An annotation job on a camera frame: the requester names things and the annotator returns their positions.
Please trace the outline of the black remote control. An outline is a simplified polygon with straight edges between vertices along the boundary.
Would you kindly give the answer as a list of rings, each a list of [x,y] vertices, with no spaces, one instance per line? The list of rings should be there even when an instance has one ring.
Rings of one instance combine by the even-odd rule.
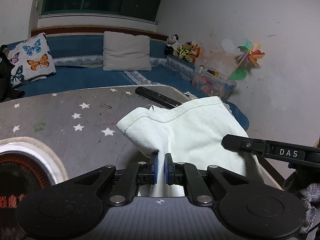
[[[167,107],[168,109],[176,108],[182,104],[174,99],[164,96],[163,94],[142,86],[137,87],[135,89],[135,93],[147,99],[150,99],[153,102],[159,103],[160,105]]]

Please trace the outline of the panda plush toy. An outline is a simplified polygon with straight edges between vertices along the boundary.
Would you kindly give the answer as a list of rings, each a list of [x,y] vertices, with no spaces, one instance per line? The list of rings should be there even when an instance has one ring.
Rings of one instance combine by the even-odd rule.
[[[178,40],[179,37],[177,34],[172,34],[167,38],[167,44],[165,45],[164,49],[165,56],[172,55],[174,51],[178,49],[178,47],[180,46]]]

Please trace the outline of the black bag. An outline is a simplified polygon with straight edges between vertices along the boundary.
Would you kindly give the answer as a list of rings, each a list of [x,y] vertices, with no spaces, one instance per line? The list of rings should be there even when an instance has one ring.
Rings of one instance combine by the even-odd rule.
[[[14,68],[14,65],[8,59],[9,49],[7,45],[1,45],[1,72],[0,72],[0,93],[1,93],[1,102],[6,99],[19,99],[24,97],[25,92],[16,90],[12,87],[10,83],[11,71]]]

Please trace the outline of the blue sofa bench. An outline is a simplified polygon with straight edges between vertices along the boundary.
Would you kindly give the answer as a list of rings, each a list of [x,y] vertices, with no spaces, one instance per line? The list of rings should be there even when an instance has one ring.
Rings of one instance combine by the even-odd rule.
[[[103,70],[103,36],[63,35],[48,37],[55,74],[39,77],[13,87],[24,91],[26,96],[64,92],[69,90],[124,86],[169,85],[198,98],[204,95],[191,86],[194,67],[188,63],[173,66],[164,56],[164,42],[150,40],[150,71]],[[8,45],[9,51],[19,43]]]

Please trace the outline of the clear plastic toy box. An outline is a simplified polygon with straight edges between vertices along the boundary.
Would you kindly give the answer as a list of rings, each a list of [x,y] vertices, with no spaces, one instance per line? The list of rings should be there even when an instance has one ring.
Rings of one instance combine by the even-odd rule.
[[[219,96],[226,101],[231,92],[236,88],[236,81],[223,80],[218,72],[204,67],[195,66],[191,84],[207,96]]]

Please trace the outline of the butterfly print pillow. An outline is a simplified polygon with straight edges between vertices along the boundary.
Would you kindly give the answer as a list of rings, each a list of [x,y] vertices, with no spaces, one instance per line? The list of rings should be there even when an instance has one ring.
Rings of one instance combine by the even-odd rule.
[[[10,78],[13,87],[56,72],[45,33],[19,43],[9,51],[8,59],[14,65]]]

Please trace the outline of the round induction cooker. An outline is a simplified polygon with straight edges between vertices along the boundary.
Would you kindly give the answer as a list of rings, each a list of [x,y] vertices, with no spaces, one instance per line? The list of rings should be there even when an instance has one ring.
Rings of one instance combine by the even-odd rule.
[[[1,239],[25,239],[15,211],[23,198],[68,179],[56,153],[31,137],[1,140]]]

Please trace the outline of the colourful pinwheel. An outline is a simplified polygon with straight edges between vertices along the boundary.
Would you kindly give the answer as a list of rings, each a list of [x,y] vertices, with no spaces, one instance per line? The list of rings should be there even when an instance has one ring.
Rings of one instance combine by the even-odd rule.
[[[261,51],[261,45],[259,42],[251,42],[245,39],[245,44],[238,46],[240,55],[236,58],[236,69],[228,77],[227,80],[240,81],[247,77],[251,68],[259,68],[259,60],[265,56],[265,53]]]

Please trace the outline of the pale green shirt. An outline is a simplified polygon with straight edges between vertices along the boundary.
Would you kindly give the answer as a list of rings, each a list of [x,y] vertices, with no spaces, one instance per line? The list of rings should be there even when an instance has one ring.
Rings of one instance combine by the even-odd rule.
[[[138,107],[124,116],[117,128],[146,157],[158,154],[157,183],[141,196],[183,197],[183,187],[165,182],[165,154],[174,162],[194,164],[199,170],[217,165],[257,182],[263,182],[256,156],[223,148],[227,134],[246,137],[246,131],[217,96],[195,99],[174,109]]]

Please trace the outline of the grey pillow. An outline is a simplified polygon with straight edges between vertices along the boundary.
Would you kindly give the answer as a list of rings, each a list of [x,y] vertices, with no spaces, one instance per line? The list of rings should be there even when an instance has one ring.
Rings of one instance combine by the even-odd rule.
[[[150,71],[150,38],[145,35],[104,32],[103,70]]]

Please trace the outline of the yellow plush toy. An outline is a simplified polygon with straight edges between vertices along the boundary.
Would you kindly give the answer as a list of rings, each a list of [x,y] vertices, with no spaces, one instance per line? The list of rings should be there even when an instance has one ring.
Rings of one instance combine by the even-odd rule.
[[[193,48],[193,43],[191,41],[185,42],[182,46],[177,49],[178,58],[180,60],[185,60],[189,63],[192,62],[191,51]]]

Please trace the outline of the orange plush toy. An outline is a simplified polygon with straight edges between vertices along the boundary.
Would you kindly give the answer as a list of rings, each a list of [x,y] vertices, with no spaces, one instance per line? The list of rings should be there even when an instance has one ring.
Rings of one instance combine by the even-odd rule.
[[[200,55],[200,52],[201,52],[201,47],[199,47],[198,44],[196,44],[191,50],[191,54],[190,54],[191,64],[195,64],[196,59]]]

